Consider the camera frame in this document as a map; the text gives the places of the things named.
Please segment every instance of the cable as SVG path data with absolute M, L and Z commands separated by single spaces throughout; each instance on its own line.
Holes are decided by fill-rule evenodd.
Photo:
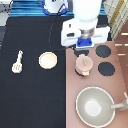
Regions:
M 13 1 L 13 0 L 11 0 L 11 2 L 10 2 L 10 4 L 9 4 L 9 9 L 10 9 L 10 7 L 11 7 L 11 3 L 12 3 L 12 1 Z
M 56 19 L 57 19 L 57 16 L 59 15 L 59 12 L 60 12 L 60 10 L 62 9 L 63 6 L 65 6 L 65 5 L 62 4 L 61 7 L 59 8 L 59 10 L 58 10 L 58 12 L 57 12 L 57 15 L 55 16 L 55 18 L 54 18 L 54 20 L 53 20 L 53 22 L 52 22 L 52 25 L 51 25 L 51 29 L 50 29 L 49 45 L 50 45 L 50 49 L 51 49 L 52 52 L 58 52 L 58 51 L 62 51 L 62 50 L 67 49 L 67 47 L 66 47 L 66 48 L 62 48 L 62 49 L 54 50 L 54 51 L 53 51 L 53 50 L 52 50 L 52 45 L 51 45 L 51 35 L 52 35 L 53 27 L 54 27 L 55 21 L 56 21 Z
M 7 9 L 7 10 L 11 10 L 11 9 Z M 0 13 L 2 13 L 2 12 L 6 12 L 7 10 L 3 10 L 3 11 L 1 11 Z

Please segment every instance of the round black pad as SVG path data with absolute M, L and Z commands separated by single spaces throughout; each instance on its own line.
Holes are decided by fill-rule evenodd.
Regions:
M 89 54 L 89 50 L 80 50 L 80 51 L 76 51 L 74 50 L 74 54 L 79 57 L 79 55 L 84 54 L 85 56 L 87 56 Z
M 111 54 L 111 49 L 106 45 L 99 45 L 96 48 L 96 54 L 102 58 L 106 58 Z
M 102 62 L 98 66 L 100 74 L 103 76 L 112 76 L 115 72 L 114 66 L 109 62 Z

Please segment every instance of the table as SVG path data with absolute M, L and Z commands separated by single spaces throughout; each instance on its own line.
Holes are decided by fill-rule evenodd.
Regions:
M 62 22 L 58 17 L 52 34 L 54 50 L 62 48 Z M 0 50 L 0 128 L 66 128 L 66 53 L 57 52 L 52 70 L 39 66 L 38 58 L 50 51 L 48 37 L 54 17 L 10 17 Z M 98 24 L 108 24 L 99 16 Z M 14 74 L 12 64 L 23 51 L 23 71 Z
M 108 41 L 105 44 L 111 49 L 111 55 L 107 58 L 101 58 L 96 54 L 95 45 L 89 51 L 88 56 L 93 60 L 93 67 L 90 75 L 82 77 L 75 72 L 76 55 L 72 49 L 66 51 L 66 128 L 90 128 L 84 124 L 77 115 L 75 101 L 78 94 L 86 87 L 100 87 L 106 90 L 114 99 L 115 103 L 125 100 L 124 92 L 126 87 L 122 75 L 119 58 L 114 41 Z M 98 65 L 101 62 L 110 62 L 115 67 L 115 73 L 112 76 L 103 76 L 98 71 Z M 128 110 L 116 111 L 112 123 L 105 128 L 127 128 Z

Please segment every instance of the black mat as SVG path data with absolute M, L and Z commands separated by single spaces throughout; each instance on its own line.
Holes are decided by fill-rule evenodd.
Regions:
M 102 58 L 106 58 L 111 55 L 111 49 L 106 45 L 99 45 L 96 48 L 96 54 Z
M 102 62 L 98 66 L 100 74 L 103 76 L 112 76 L 115 73 L 114 66 L 109 62 Z
M 38 64 L 40 54 L 50 51 L 49 30 L 54 17 L 10 17 L 0 50 L 0 128 L 66 128 L 66 58 L 57 52 L 58 64 L 44 70 Z M 52 46 L 60 49 L 62 22 L 58 17 Z M 99 24 L 107 16 L 99 16 Z M 14 74 L 12 64 L 18 51 L 23 53 L 23 71 Z

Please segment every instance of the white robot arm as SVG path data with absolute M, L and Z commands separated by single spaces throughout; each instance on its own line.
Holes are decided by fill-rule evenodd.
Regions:
M 74 18 L 63 23 L 61 45 L 76 48 L 94 47 L 95 44 L 107 41 L 110 27 L 96 28 L 102 0 L 46 0 L 49 10 L 56 12 L 65 4 L 74 14 Z

